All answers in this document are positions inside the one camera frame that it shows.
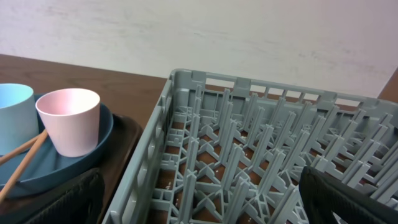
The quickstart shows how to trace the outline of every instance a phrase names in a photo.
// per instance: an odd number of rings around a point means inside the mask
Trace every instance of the dish rack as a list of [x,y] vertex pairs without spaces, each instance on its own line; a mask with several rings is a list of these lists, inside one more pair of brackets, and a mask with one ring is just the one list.
[[[206,79],[233,88],[212,90]],[[304,166],[398,210],[397,109],[375,98],[174,70],[103,223],[308,223],[298,188]]]

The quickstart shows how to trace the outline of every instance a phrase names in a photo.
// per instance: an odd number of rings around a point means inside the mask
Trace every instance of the blue bowl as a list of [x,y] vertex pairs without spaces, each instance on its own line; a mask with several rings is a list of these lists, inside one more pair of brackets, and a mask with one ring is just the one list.
[[[40,96],[42,95],[35,95],[35,100],[38,100]],[[37,117],[39,130],[42,132],[44,126],[39,115]],[[55,150],[51,139],[47,138],[8,197],[22,197],[44,192],[90,169],[106,149],[105,143],[111,134],[112,127],[112,113],[104,104],[101,104],[98,145],[89,154],[81,157],[61,156]],[[0,190],[5,186],[26,153],[23,152],[0,166]]]

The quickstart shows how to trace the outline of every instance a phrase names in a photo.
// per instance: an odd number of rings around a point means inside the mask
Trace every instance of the brown table surface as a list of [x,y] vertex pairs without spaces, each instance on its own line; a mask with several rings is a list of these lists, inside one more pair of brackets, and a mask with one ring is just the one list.
[[29,85],[35,93],[62,88],[93,90],[112,113],[128,116],[142,128],[165,82],[165,78],[0,55],[0,83]]
[[[136,132],[130,134],[131,139],[128,140],[134,140],[131,144],[138,142],[142,131],[139,126],[143,128],[146,126],[165,81],[164,78],[0,55],[0,83],[29,85],[35,93],[76,87],[97,92],[101,101],[114,114],[121,114],[137,121],[138,124],[135,121],[126,123],[129,124],[130,131]],[[109,205],[134,148],[135,146],[125,147],[118,151],[117,155],[108,155],[108,159],[99,164],[106,182],[105,205]],[[0,214],[14,211],[34,199],[35,196],[8,200],[1,205]]]

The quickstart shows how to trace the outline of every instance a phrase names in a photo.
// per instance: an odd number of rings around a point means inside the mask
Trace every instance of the wooden chopstick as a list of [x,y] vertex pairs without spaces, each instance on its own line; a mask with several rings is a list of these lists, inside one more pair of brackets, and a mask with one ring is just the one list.
[[7,194],[10,192],[12,187],[15,185],[15,183],[18,181],[18,179],[21,177],[22,173],[25,171],[26,167],[29,165],[29,163],[32,161],[33,157],[35,156],[36,152],[39,151],[40,146],[44,143],[45,139],[47,138],[47,130],[45,129],[37,138],[36,142],[33,144],[29,152],[27,152],[26,156],[22,160],[22,162],[19,164],[17,169],[14,171],[14,173],[11,175],[10,179],[8,179],[7,183],[3,187],[3,189],[0,192],[0,204],[2,201],[6,198]]
[[8,160],[14,158],[16,155],[20,154],[21,152],[25,151],[28,147],[31,147],[36,140],[39,138],[40,135],[32,138],[31,140],[25,142],[23,145],[19,146],[18,148],[14,149],[13,151],[9,152],[8,154],[0,157],[0,166],[6,163]]

